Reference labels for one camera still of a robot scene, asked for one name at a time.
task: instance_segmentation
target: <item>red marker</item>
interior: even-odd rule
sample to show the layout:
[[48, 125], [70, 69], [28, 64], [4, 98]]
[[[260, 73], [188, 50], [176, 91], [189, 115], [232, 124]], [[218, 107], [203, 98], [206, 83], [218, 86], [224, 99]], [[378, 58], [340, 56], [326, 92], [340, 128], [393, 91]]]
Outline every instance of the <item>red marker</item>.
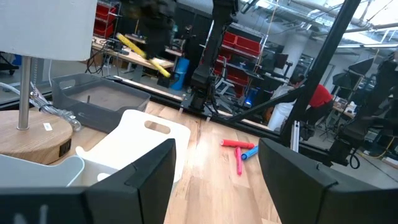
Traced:
[[252, 149], [254, 148], [253, 143], [248, 143], [248, 142], [239, 142], [239, 141], [234, 141], [234, 140], [228, 140], [224, 139], [221, 141], [222, 146], [229, 146], [229, 147], [240, 147], [243, 149]]

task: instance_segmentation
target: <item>blue marker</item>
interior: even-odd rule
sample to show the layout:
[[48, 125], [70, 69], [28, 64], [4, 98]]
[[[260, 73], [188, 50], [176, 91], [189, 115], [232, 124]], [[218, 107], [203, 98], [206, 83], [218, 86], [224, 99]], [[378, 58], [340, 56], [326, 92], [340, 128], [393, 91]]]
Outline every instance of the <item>blue marker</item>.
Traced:
[[257, 154], [257, 152], [259, 152], [259, 146], [256, 146], [253, 149], [251, 149], [250, 151], [247, 151], [247, 152], [243, 153], [242, 154], [242, 160], [249, 159], [250, 157], [252, 157], [255, 154]]

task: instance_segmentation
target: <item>handle cutout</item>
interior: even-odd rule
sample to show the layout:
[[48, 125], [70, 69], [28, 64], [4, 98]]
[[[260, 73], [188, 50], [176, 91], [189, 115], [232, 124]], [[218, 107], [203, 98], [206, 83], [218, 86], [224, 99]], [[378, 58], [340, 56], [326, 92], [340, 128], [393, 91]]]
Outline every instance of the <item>handle cutout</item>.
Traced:
[[170, 132], [171, 132], [169, 127], [164, 126], [162, 124], [158, 124], [156, 122], [152, 122], [152, 121], [145, 121], [144, 126], [147, 129], [151, 129], [153, 131], [157, 131], [157, 132], [163, 133], [163, 134], [170, 134]]
[[68, 80], [68, 81], [62, 81], [60, 82], [60, 88], [61, 90], [64, 90], [66, 88], [74, 87], [76, 85], [75, 80]]
[[101, 174], [98, 174], [97, 180], [98, 180], [98, 182], [100, 182], [100, 181], [104, 180], [105, 178], [107, 178], [109, 176], [110, 176], [109, 174], [101, 173]]

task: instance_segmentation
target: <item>white lamp shade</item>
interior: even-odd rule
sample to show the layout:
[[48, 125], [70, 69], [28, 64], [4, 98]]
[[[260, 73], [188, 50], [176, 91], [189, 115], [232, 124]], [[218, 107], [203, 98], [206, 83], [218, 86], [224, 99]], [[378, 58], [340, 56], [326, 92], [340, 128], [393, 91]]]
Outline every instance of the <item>white lamp shade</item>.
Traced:
[[90, 57], [97, 0], [1, 0], [0, 51], [55, 60]]

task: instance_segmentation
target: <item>round wooden lamp base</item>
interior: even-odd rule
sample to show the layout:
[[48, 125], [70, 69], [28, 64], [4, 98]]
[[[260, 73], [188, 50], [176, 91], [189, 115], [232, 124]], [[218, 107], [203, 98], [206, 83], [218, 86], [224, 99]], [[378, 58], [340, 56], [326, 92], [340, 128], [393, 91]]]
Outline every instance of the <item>round wooden lamp base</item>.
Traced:
[[73, 130], [64, 119], [29, 111], [29, 129], [20, 131], [18, 118], [18, 111], [0, 111], [0, 154], [50, 164], [70, 150]]

